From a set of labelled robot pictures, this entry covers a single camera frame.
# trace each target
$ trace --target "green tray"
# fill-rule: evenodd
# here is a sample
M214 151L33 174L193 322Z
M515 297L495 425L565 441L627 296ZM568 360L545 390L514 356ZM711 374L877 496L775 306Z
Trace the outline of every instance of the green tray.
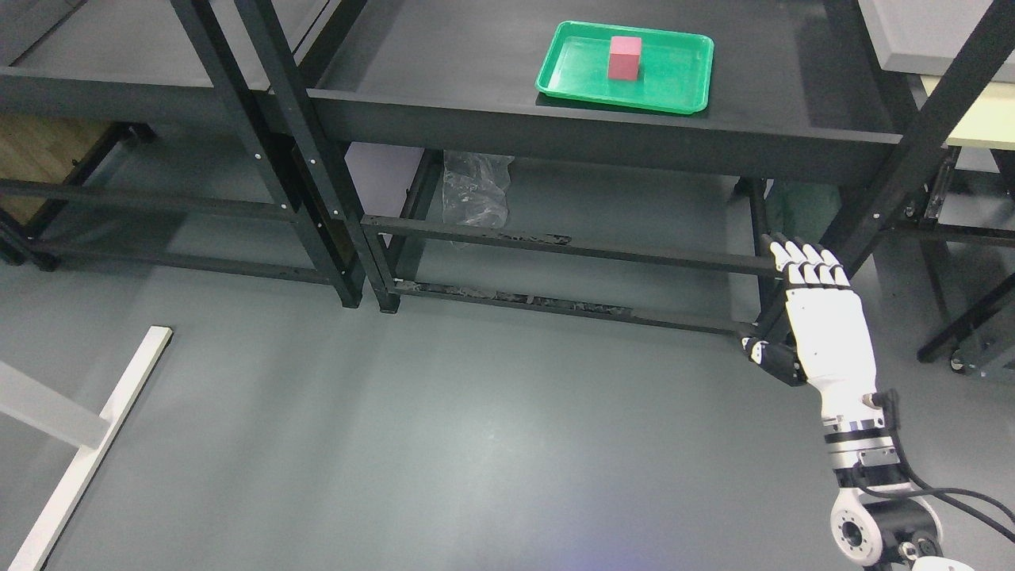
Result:
M610 38L641 38L636 81L608 79ZM556 97L691 114L708 104L715 43L707 35L564 21L550 43L536 88Z

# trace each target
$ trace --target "white table leg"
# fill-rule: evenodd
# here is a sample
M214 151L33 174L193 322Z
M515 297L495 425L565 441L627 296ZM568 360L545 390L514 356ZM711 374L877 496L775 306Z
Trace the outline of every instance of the white table leg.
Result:
M0 361L0 413L73 446L96 448L110 423Z
M93 449L82 447L74 455L31 531L21 544L21 549L14 556L14 562L8 567L8 571L42 569L171 337L173 331L168 328L153 327L148 330L98 415L108 424L100 442Z

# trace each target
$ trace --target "red block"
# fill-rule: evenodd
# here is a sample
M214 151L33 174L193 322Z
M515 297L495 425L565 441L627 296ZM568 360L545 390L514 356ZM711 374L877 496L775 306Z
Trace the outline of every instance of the red block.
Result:
M641 64L641 39L632 35L610 38L610 67L606 76L610 79L635 81Z

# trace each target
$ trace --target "plastic bag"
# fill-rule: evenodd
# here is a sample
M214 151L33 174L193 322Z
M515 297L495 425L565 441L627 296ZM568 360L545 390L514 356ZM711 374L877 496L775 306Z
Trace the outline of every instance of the plastic bag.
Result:
M511 184L507 164L515 157L450 150L444 154L445 223L503 227L507 222L504 191Z

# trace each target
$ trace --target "white robotic hand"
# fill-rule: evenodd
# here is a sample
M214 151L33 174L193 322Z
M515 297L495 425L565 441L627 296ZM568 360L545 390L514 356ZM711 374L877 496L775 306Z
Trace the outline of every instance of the white robotic hand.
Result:
M768 247L775 268L783 272L786 311L797 342L797 363L792 364L797 371L792 374L806 378L820 391L826 427L848 431L882 426L884 418L869 397L877 390L871 338L860 297L845 270L820 245L776 233ZM792 350L756 338L744 338L741 343L751 361L789 384L799 384L791 382L785 372Z

